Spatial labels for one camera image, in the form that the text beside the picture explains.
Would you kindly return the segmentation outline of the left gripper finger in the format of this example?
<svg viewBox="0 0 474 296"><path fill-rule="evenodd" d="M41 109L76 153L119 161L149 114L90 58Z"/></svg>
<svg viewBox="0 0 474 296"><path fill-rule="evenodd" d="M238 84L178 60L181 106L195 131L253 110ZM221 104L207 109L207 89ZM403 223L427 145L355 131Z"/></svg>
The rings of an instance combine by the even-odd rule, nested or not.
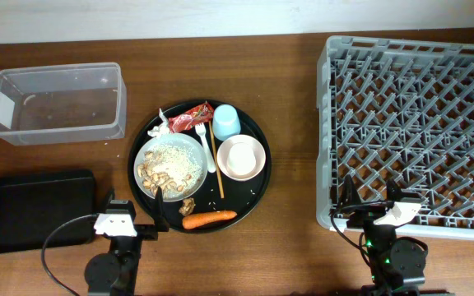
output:
<svg viewBox="0 0 474 296"><path fill-rule="evenodd" d="M163 211L163 192L161 187L156 188L155 203L152 209L152 218L158 232L168 232L170 229L169 222L165 218Z"/></svg>
<svg viewBox="0 0 474 296"><path fill-rule="evenodd" d="M113 188L110 188L105 196L100 200L99 202L99 212L104 213L108 206L109 203L115 198L115 192Z"/></svg>

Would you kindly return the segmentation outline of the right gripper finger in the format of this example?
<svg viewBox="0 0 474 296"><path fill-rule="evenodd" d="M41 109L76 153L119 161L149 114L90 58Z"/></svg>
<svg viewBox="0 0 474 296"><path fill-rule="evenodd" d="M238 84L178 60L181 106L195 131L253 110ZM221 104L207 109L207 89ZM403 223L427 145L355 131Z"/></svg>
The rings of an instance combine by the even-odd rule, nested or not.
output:
<svg viewBox="0 0 474 296"><path fill-rule="evenodd" d="M361 199L351 175L345 176L343 181L342 194L339 197L339 205L354 206L359 205L360 203Z"/></svg>
<svg viewBox="0 0 474 296"><path fill-rule="evenodd" d="M388 201L413 201L414 194L404 192L393 179L386 182L386 197Z"/></svg>

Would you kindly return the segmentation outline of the orange carrot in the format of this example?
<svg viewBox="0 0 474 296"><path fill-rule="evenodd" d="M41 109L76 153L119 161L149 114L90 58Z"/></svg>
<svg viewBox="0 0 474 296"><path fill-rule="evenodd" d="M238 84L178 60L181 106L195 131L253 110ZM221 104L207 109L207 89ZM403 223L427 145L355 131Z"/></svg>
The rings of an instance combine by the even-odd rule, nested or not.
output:
<svg viewBox="0 0 474 296"><path fill-rule="evenodd" d="M191 214L183 218L182 225L185 229L195 229L206 224L224 220L232 220L237 213L232 210L219 210L207 213Z"/></svg>

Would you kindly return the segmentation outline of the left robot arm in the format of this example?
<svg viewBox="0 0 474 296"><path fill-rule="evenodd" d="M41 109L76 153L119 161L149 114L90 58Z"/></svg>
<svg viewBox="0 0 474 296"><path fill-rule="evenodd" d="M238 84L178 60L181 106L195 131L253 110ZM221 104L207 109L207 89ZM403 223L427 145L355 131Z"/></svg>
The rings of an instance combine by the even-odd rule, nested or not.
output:
<svg viewBox="0 0 474 296"><path fill-rule="evenodd" d="M109 199L99 213L95 233L110 241L109 250L90 259L84 272L89 295L134 295L142 243L156 241L170 225L163 216L163 193L158 188L151 209L153 224L135 224L136 211L131 201Z"/></svg>

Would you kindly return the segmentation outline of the brown food scrap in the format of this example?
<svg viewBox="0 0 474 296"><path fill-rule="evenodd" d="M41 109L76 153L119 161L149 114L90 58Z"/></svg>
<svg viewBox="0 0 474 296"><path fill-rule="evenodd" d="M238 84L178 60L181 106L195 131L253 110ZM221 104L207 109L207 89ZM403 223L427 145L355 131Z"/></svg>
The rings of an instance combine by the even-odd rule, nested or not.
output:
<svg viewBox="0 0 474 296"><path fill-rule="evenodd" d="M188 216L193 213L195 207L195 201L193 198L185 198L183 199L183 205L179 208L179 213L182 216Z"/></svg>

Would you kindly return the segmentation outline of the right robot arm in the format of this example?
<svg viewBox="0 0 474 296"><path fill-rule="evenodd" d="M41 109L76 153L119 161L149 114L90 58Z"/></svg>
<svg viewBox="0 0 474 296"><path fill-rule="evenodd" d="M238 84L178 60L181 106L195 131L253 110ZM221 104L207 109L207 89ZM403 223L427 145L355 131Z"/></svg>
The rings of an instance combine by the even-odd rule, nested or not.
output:
<svg viewBox="0 0 474 296"><path fill-rule="evenodd" d="M419 212L421 198L404 192L395 181L386 182L386 198L362 201L351 176L344 178L336 209L330 214L332 227L360 251L370 268L372 283L361 295L446 295L446 291L420 291L429 248L412 237L398 237L396 229L408 224Z"/></svg>

